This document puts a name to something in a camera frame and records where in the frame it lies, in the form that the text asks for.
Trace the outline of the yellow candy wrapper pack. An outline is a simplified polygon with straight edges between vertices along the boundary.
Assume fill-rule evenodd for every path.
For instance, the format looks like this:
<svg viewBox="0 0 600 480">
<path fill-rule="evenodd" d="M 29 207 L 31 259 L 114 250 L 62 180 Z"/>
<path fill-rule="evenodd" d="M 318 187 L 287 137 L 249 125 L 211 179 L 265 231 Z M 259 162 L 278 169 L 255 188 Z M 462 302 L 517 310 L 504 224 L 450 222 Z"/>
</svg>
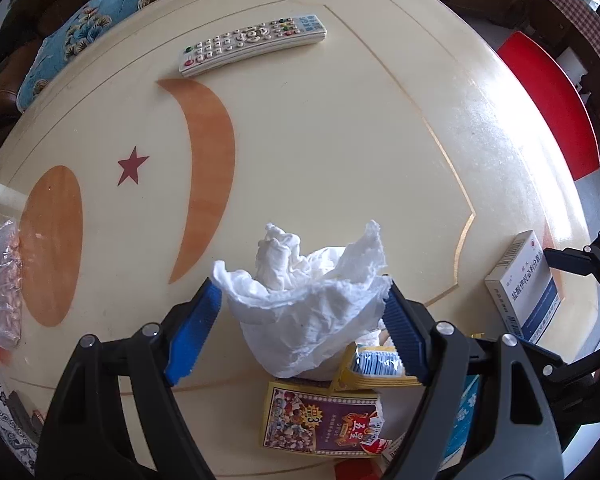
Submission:
<svg viewBox="0 0 600 480">
<path fill-rule="evenodd" d="M 330 392 L 418 387 L 420 381 L 405 373 L 394 347 L 350 344 L 344 352 Z"/>
</svg>

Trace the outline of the white tissue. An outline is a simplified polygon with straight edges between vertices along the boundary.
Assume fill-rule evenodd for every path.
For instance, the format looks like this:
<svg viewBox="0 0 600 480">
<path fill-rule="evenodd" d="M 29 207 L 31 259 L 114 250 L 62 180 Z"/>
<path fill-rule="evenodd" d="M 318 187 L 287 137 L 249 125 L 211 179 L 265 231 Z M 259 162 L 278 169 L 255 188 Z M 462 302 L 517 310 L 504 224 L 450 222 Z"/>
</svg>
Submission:
<svg viewBox="0 0 600 480">
<path fill-rule="evenodd" d="M 349 344 L 376 342 L 384 327 L 391 278 L 381 227 L 370 220 L 347 246 L 300 249 L 299 235 L 270 223 L 253 273 L 216 260 L 211 279 L 268 374 L 327 380 Z"/>
</svg>

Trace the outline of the purple gold card box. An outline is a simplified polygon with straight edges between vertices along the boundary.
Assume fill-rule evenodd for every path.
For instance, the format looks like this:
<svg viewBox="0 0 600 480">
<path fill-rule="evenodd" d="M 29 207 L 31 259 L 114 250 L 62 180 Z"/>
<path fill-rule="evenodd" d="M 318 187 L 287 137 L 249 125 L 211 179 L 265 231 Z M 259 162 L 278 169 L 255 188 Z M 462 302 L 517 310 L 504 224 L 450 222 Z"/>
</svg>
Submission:
<svg viewBox="0 0 600 480">
<path fill-rule="evenodd" d="M 302 455 L 366 458 L 390 441 L 379 394 L 331 392 L 326 388 L 270 382 L 264 404 L 261 445 Z"/>
</svg>

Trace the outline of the small red cube box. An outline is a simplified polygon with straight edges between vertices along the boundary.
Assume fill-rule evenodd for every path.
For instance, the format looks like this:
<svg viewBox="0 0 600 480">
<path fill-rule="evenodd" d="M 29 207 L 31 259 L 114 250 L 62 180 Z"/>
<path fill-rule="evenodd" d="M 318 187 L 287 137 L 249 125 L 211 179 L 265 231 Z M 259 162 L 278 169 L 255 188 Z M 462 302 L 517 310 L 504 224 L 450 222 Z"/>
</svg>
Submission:
<svg viewBox="0 0 600 480">
<path fill-rule="evenodd" d="M 370 458 L 342 460 L 334 467 L 336 480 L 379 480 L 382 471 Z"/>
</svg>

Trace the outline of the red plastic stool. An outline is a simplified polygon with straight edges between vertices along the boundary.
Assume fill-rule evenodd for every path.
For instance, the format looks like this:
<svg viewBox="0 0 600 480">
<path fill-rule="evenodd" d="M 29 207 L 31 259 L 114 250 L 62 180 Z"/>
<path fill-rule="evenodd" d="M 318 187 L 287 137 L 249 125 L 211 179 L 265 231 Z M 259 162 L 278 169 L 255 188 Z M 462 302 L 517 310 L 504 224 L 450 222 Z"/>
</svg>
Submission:
<svg viewBox="0 0 600 480">
<path fill-rule="evenodd" d="M 511 34 L 498 55 L 538 108 L 577 181 L 600 169 L 600 149 L 580 94 L 564 70 L 523 32 Z"/>
</svg>

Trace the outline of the plastic bag of peanuts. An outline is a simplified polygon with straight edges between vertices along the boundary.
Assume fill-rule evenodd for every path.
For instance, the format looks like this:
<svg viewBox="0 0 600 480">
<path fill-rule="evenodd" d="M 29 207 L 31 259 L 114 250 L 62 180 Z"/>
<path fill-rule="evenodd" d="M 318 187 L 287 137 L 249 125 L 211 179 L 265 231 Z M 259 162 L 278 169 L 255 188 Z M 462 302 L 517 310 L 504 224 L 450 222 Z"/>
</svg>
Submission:
<svg viewBox="0 0 600 480">
<path fill-rule="evenodd" d="M 18 224 L 0 225 L 0 348 L 12 350 L 21 337 L 22 260 Z"/>
</svg>

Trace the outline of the patterned blue daybed cover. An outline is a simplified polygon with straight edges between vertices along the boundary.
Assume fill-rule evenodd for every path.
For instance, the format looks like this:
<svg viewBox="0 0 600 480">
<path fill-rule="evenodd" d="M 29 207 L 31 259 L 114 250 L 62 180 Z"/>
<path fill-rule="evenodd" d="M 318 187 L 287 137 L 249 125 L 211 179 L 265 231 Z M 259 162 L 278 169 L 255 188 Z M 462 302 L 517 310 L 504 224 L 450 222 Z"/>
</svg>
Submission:
<svg viewBox="0 0 600 480">
<path fill-rule="evenodd" d="M 13 457 L 32 478 L 38 445 L 23 431 L 12 416 L 7 405 L 7 396 L 0 382 L 0 442 L 8 448 L 7 456 Z"/>
</svg>

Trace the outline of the white remote control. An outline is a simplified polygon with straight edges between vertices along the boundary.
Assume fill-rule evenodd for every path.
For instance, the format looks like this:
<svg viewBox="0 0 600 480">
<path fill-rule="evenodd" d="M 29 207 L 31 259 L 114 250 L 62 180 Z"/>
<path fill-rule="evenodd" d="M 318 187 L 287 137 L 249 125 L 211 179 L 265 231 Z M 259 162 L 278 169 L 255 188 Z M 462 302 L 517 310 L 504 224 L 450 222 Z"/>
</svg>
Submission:
<svg viewBox="0 0 600 480">
<path fill-rule="evenodd" d="M 186 46 L 178 58 L 178 72 L 183 77 L 195 77 L 247 58 L 317 44 L 326 36 L 327 29 L 315 14 L 276 18 Z"/>
</svg>

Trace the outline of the brown leather sofa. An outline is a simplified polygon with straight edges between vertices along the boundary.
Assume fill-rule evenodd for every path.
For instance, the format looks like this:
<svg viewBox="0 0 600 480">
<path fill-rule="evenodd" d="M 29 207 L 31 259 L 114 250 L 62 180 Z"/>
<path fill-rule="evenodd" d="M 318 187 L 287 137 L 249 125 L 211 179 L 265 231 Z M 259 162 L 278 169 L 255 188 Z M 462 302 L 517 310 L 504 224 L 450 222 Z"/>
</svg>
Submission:
<svg viewBox="0 0 600 480">
<path fill-rule="evenodd" d="M 15 0 L 0 28 L 0 148 L 21 116 L 16 97 L 50 36 L 87 0 Z"/>
</svg>

